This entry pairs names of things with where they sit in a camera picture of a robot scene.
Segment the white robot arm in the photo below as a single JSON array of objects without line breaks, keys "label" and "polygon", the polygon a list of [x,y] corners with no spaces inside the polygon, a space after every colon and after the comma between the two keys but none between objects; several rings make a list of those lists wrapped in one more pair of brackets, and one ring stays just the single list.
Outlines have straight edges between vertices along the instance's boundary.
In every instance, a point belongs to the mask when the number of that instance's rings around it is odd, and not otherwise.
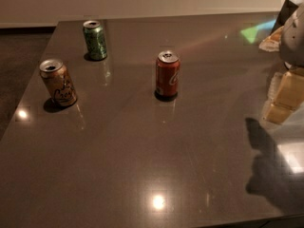
[{"label": "white robot arm", "polygon": [[304,102],[304,3],[285,0],[272,33],[259,45],[261,50],[279,52],[287,71],[276,73],[268,91],[263,118],[284,123]]}]

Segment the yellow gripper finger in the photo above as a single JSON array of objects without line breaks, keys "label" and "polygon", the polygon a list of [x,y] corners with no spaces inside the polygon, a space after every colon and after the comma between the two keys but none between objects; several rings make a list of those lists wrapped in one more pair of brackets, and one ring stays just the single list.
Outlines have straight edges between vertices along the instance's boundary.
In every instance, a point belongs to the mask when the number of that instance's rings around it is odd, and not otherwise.
[{"label": "yellow gripper finger", "polygon": [[297,110],[304,102],[304,68],[291,67],[284,74],[276,72],[269,86],[268,98],[274,105]]},{"label": "yellow gripper finger", "polygon": [[267,101],[263,107],[262,118],[273,124],[283,124],[292,113],[291,109]]}]

